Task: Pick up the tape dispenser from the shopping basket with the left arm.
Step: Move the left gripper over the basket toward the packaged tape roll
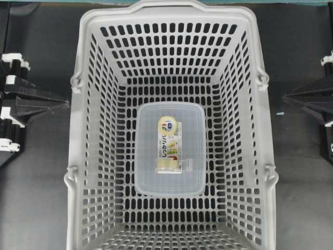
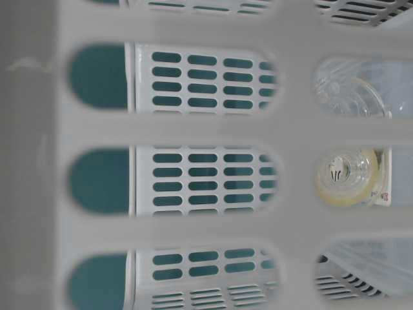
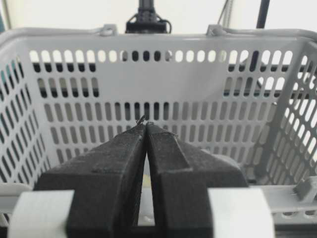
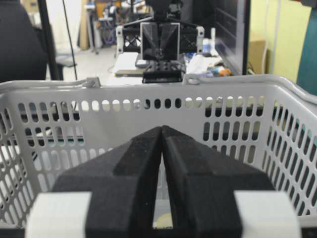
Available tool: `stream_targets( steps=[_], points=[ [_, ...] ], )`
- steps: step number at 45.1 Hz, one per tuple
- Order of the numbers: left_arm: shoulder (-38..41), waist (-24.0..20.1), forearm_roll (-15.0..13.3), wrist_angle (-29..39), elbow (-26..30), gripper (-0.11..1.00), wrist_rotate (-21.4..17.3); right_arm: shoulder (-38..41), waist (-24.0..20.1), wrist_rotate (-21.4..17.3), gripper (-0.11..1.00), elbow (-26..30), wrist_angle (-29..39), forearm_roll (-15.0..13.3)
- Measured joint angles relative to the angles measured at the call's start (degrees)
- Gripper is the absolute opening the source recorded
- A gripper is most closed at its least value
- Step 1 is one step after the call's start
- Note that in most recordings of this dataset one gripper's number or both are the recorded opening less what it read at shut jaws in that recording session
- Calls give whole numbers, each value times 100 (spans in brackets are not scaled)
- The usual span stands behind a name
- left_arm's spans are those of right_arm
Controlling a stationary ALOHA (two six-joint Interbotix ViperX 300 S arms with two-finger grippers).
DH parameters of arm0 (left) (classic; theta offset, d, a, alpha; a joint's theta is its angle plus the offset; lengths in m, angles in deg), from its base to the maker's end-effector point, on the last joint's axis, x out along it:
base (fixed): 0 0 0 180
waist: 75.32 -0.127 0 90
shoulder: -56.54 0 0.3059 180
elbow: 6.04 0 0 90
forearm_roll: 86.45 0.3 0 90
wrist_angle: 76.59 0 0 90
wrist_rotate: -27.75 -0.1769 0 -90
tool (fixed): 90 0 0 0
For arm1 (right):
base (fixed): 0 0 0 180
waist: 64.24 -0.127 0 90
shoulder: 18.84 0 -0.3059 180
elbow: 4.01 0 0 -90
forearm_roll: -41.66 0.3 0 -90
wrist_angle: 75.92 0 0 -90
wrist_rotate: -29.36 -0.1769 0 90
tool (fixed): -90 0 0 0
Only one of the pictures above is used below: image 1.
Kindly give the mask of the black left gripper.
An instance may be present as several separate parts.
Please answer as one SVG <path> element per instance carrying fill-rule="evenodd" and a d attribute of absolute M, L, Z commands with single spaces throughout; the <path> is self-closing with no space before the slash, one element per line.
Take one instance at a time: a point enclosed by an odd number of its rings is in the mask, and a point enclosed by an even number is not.
<path fill-rule="evenodd" d="M 1 166 L 24 151 L 26 127 L 36 118 L 69 108 L 69 101 L 28 80 L 21 53 L 1 55 Z"/>

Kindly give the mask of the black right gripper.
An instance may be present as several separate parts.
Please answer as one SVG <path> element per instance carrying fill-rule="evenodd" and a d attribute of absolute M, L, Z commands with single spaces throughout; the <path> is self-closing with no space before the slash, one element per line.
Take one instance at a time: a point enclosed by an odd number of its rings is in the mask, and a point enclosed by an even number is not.
<path fill-rule="evenodd" d="M 332 160 L 332 54 L 321 59 L 327 76 L 298 87 L 283 96 L 283 101 L 314 117 L 322 127 L 325 139 L 324 157 Z"/>

